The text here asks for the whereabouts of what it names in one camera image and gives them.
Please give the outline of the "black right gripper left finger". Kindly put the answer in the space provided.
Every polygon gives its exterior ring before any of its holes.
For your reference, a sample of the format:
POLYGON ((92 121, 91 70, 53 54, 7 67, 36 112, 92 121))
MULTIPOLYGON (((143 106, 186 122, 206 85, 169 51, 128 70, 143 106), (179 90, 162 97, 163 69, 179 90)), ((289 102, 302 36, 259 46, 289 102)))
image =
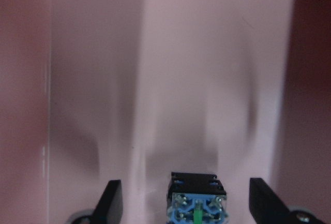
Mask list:
POLYGON ((120 223, 122 219, 122 182, 110 180, 93 210, 77 212, 67 223, 120 223))

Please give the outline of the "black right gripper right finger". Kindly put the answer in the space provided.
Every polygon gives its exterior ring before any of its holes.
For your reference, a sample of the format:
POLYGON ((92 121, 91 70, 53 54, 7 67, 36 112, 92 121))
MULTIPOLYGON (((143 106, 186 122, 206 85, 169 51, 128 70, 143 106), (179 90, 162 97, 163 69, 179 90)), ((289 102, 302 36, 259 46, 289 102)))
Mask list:
POLYGON ((307 210, 291 210, 262 178, 249 182, 249 210, 257 224, 323 223, 307 210))

